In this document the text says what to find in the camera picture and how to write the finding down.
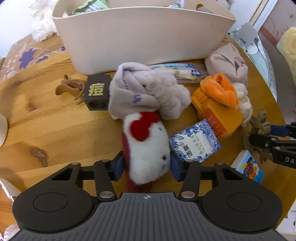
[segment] white cup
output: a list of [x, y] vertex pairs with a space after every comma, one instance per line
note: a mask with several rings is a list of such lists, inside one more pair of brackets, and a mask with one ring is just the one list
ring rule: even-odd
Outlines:
[[6, 118], [0, 114], [0, 146], [3, 145], [7, 136], [8, 124]]

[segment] red plush fabric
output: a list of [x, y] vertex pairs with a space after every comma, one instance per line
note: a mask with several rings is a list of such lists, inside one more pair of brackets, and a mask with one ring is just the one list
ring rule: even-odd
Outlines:
[[124, 156], [124, 169], [126, 171], [128, 171], [129, 170], [129, 162], [130, 162], [128, 140], [127, 140], [124, 133], [121, 134], [121, 138], [122, 138], [122, 147], [123, 147], [123, 156]]
[[126, 177], [126, 185], [127, 185], [127, 192], [129, 193], [151, 193], [152, 192], [152, 182], [143, 184], [143, 185], [137, 185], [130, 179], [128, 175]]
[[140, 120], [135, 120], [131, 126], [131, 134], [132, 136], [140, 141], [143, 142], [149, 136], [149, 127], [153, 123], [159, 122], [159, 116], [153, 112], [140, 112], [142, 115]]

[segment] red bow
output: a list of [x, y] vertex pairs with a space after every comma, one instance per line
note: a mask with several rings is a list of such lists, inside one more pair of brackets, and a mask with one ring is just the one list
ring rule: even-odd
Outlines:
[[149, 127], [153, 123], [159, 122], [159, 116], [153, 112], [140, 112], [142, 115], [139, 120], [131, 123], [131, 135], [138, 141], [144, 141], [149, 136]]

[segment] blue and white box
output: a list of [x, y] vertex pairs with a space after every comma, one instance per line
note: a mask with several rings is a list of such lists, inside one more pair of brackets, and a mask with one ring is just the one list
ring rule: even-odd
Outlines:
[[206, 120], [170, 137], [170, 143], [183, 161], [190, 159], [202, 162], [221, 148]]
[[257, 183], [261, 183], [263, 180], [264, 174], [248, 150], [242, 150], [231, 167]]

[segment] wood grain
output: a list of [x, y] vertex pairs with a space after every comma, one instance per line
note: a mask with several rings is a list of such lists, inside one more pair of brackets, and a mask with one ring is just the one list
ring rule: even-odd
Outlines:
[[[237, 48], [249, 67], [248, 91], [254, 115], [265, 109], [271, 124], [284, 124], [281, 111], [260, 73], [245, 53]], [[188, 62], [200, 63], [201, 60]], [[39, 64], [37, 69], [29, 69], [27, 76], [24, 70], [0, 85], [0, 113], [9, 122], [7, 140], [0, 148], [0, 176], [21, 191], [57, 171], [65, 163], [77, 161], [91, 165], [97, 160], [113, 159], [122, 149], [121, 120], [113, 120], [107, 111], [89, 111], [83, 103], [76, 105], [70, 94], [56, 96], [54, 93], [65, 74], [83, 80], [86, 76], [77, 73], [69, 59], [57, 58], [53, 61], [49, 58]], [[185, 86], [192, 93], [199, 84]], [[164, 121], [164, 125], [171, 136], [197, 122], [196, 110], [190, 105], [179, 119]], [[231, 137], [222, 140], [222, 148], [203, 165], [212, 166], [220, 161], [230, 165], [243, 149], [242, 133], [240, 127]], [[283, 202], [284, 217], [296, 198], [296, 170], [270, 161], [261, 168], [265, 173], [263, 185], [275, 192]], [[154, 184], [153, 191], [178, 193], [181, 185], [169, 172]], [[114, 186], [118, 194], [125, 191], [124, 178]], [[94, 190], [91, 182], [85, 188]], [[203, 182], [201, 194], [208, 190], [210, 182]], [[0, 217], [8, 215], [8, 210], [0, 206]], [[12, 218], [10, 216], [6, 221], [1, 221], [1, 231], [11, 224]]]

